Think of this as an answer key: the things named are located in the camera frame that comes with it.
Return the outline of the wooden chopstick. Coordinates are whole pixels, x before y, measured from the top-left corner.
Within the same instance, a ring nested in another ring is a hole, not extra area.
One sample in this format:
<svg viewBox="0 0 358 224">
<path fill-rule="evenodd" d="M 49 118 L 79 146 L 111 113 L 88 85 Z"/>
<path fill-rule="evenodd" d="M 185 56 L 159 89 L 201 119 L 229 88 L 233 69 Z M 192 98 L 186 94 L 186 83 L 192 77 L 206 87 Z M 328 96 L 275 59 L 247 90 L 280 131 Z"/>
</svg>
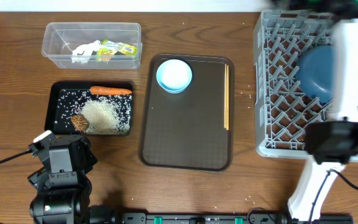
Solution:
<svg viewBox="0 0 358 224">
<path fill-rule="evenodd" d="M 225 64 L 225 122 L 229 130 L 229 65 Z"/>
<path fill-rule="evenodd" d="M 228 84 L 228 80 L 227 80 L 227 69 L 228 69 L 228 66 L 227 64 L 224 65 L 224 127 L 226 130 L 228 130 L 228 87 L 227 87 L 227 84 Z"/>
</svg>

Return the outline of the white rice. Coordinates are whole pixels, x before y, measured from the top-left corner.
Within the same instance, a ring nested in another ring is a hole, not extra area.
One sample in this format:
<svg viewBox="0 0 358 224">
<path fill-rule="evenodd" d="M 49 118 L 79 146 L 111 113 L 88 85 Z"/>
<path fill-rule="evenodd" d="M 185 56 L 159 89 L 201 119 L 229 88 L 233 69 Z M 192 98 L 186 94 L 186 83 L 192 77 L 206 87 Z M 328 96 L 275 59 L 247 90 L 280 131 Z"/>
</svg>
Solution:
<svg viewBox="0 0 358 224">
<path fill-rule="evenodd" d="M 131 128 L 132 95 L 93 95 L 85 89 L 63 89 L 57 96 L 49 130 L 55 134 L 126 135 Z M 89 122 L 77 131 L 71 117 L 82 114 Z"/>
</svg>

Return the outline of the light blue bowl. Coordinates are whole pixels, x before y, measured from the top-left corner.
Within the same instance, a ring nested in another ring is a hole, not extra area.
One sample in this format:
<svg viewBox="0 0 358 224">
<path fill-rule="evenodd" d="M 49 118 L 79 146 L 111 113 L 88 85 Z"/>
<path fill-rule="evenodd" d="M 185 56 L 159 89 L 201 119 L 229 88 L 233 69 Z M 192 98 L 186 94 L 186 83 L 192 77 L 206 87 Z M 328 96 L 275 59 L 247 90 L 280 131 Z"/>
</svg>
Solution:
<svg viewBox="0 0 358 224">
<path fill-rule="evenodd" d="M 191 67 L 186 62 L 178 59 L 163 62 L 156 71 L 157 83 L 166 92 L 172 94 L 185 91 L 192 78 Z"/>
</svg>

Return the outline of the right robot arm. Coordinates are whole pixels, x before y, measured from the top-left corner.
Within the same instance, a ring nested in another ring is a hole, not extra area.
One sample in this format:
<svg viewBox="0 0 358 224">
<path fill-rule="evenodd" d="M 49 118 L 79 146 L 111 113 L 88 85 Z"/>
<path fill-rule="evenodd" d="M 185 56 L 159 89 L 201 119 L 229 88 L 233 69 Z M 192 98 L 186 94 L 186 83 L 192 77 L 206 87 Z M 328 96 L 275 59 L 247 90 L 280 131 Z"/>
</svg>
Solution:
<svg viewBox="0 0 358 224">
<path fill-rule="evenodd" d="M 321 207 L 351 157 L 358 155 L 358 0 L 273 1 L 276 8 L 335 15 L 333 104 L 328 120 L 307 127 L 308 158 L 283 223 L 318 223 Z"/>
</svg>

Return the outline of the brown food scrap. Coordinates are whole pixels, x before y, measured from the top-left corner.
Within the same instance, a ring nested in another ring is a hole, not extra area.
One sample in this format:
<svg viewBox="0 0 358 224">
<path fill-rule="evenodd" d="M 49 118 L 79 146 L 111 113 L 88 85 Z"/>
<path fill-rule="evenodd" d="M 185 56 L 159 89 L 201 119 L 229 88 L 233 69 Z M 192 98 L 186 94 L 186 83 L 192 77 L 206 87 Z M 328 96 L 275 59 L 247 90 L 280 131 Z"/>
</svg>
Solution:
<svg viewBox="0 0 358 224">
<path fill-rule="evenodd" d="M 76 114 L 72 116 L 70 119 L 74 128 L 77 131 L 85 132 L 90 126 L 90 123 L 82 114 Z"/>
</svg>

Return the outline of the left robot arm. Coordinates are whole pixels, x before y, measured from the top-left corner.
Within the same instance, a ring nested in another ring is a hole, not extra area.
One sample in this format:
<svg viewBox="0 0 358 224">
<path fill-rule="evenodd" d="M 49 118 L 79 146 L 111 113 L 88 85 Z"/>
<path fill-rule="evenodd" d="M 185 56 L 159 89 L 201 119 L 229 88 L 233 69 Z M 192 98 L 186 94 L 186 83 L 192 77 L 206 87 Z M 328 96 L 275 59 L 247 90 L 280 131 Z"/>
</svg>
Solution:
<svg viewBox="0 0 358 224">
<path fill-rule="evenodd" d="M 27 178 L 37 191 L 29 208 L 34 223 L 120 222 L 111 207 L 90 205 L 92 185 L 86 175 L 98 159 L 87 137 L 58 137 L 48 130 L 33 140 L 29 151 L 43 164 Z"/>
</svg>

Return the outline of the dark blue plate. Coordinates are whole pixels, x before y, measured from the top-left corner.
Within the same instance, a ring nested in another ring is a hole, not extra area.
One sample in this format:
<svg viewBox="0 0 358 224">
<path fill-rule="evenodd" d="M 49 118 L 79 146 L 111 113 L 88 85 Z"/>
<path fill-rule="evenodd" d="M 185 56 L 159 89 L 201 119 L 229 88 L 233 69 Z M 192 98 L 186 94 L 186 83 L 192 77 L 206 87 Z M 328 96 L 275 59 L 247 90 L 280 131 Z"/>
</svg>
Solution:
<svg viewBox="0 0 358 224">
<path fill-rule="evenodd" d="M 333 56 L 331 45 L 320 45 L 307 50 L 298 59 L 299 67 L 295 77 L 300 82 L 301 91 L 320 103 L 328 103 L 333 90 Z"/>
</svg>

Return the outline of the orange carrot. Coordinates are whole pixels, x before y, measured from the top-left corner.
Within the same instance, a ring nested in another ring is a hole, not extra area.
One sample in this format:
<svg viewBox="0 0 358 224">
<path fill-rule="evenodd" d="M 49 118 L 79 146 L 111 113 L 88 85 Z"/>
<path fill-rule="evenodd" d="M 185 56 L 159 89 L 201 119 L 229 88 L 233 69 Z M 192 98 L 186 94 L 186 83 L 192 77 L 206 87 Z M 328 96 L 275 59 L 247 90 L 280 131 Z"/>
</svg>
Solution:
<svg viewBox="0 0 358 224">
<path fill-rule="evenodd" d="M 90 93 L 93 95 L 130 95 L 131 90 L 125 88 L 111 88 L 105 86 L 92 86 Z"/>
</svg>

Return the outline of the yellow green snack wrapper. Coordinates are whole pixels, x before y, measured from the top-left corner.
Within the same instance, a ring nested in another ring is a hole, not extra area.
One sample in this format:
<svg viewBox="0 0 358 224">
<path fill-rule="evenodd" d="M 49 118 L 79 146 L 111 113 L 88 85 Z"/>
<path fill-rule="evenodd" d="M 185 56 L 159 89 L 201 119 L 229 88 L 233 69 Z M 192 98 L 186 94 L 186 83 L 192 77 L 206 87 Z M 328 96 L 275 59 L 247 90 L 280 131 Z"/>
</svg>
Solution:
<svg viewBox="0 0 358 224">
<path fill-rule="evenodd" d="M 110 40 L 103 40 L 101 48 L 96 51 L 96 60 L 98 62 L 108 62 L 116 54 L 133 56 L 137 53 L 137 47 L 123 42 L 112 42 Z"/>
</svg>

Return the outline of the white tissue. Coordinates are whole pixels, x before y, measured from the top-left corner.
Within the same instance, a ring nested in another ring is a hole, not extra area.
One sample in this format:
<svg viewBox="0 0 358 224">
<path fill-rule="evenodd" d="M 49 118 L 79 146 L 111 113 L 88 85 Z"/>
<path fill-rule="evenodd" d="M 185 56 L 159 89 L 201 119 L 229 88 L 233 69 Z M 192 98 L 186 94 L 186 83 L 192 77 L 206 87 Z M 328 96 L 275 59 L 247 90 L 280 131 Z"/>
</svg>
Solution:
<svg viewBox="0 0 358 224">
<path fill-rule="evenodd" d="M 71 55 L 71 61 L 73 63 L 88 63 L 91 56 L 94 52 L 97 52 L 101 48 L 101 42 L 99 40 L 95 40 L 90 44 L 83 44 L 78 46 Z"/>
</svg>

